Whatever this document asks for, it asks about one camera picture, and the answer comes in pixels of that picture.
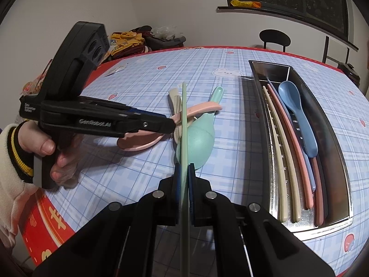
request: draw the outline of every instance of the green spoon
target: green spoon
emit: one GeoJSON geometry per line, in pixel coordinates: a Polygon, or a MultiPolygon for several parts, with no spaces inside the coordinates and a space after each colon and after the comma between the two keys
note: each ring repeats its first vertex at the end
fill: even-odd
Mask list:
{"type": "MultiPolygon", "coordinates": [[[[209,101],[219,103],[223,97],[223,88],[217,86],[209,101]]],[[[215,142],[215,112],[204,113],[188,127],[188,163],[194,163],[195,169],[201,168],[209,159],[215,142]]],[[[180,161],[181,142],[178,142],[176,157],[180,161]]]]}

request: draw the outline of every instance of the black and yellow cuff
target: black and yellow cuff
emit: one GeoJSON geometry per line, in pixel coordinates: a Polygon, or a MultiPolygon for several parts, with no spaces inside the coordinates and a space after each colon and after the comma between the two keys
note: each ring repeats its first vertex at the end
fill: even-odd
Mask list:
{"type": "Polygon", "coordinates": [[[13,127],[8,134],[8,153],[18,176],[26,183],[32,183],[33,153],[25,152],[19,145],[18,132],[25,122],[13,127]]]}

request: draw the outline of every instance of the hand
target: hand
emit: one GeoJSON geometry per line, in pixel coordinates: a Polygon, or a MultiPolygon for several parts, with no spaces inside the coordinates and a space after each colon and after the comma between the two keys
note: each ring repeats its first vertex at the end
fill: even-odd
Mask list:
{"type": "MultiPolygon", "coordinates": [[[[57,184],[72,178],[76,172],[77,164],[80,160],[80,144],[82,140],[83,134],[75,135],[71,145],[58,154],[50,172],[51,178],[57,184]]],[[[56,148],[51,137],[41,131],[33,121],[24,123],[19,129],[18,142],[24,151],[36,153],[42,157],[53,154],[56,148]]]]}

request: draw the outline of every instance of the pink spoon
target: pink spoon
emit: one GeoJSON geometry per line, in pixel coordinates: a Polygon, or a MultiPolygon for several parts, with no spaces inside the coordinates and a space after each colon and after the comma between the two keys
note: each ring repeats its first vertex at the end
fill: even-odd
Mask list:
{"type": "MultiPolygon", "coordinates": [[[[204,102],[187,109],[187,117],[194,117],[201,113],[222,110],[216,102],[204,102]]],[[[170,117],[176,124],[182,120],[182,112],[170,117]]],[[[117,140],[117,146],[124,151],[140,151],[155,145],[163,138],[164,134],[138,130],[136,133],[126,133],[123,138],[117,140]]]]}

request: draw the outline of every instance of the wall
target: wall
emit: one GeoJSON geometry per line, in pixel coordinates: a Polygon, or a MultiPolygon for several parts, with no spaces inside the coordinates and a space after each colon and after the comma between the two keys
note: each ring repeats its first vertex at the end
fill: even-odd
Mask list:
{"type": "MultiPolygon", "coordinates": [[[[278,29],[291,38],[286,51],[318,61],[322,60],[326,34],[283,18],[256,13],[217,13],[217,6],[226,6],[227,0],[132,0],[140,25],[160,27],[176,25],[187,38],[186,46],[199,45],[262,45],[259,33],[263,29],[278,29]]],[[[369,27],[353,4],[354,44],[359,52],[350,51],[349,61],[362,78],[361,88],[367,87],[368,70],[366,58],[369,27]]],[[[334,43],[346,56],[346,45],[334,43]]],[[[268,44],[268,48],[281,50],[278,45],[268,44]]]]}
{"type": "Polygon", "coordinates": [[[77,21],[106,31],[138,26],[131,0],[16,0],[0,25],[0,128],[14,122],[19,93],[53,58],[77,21]]]}

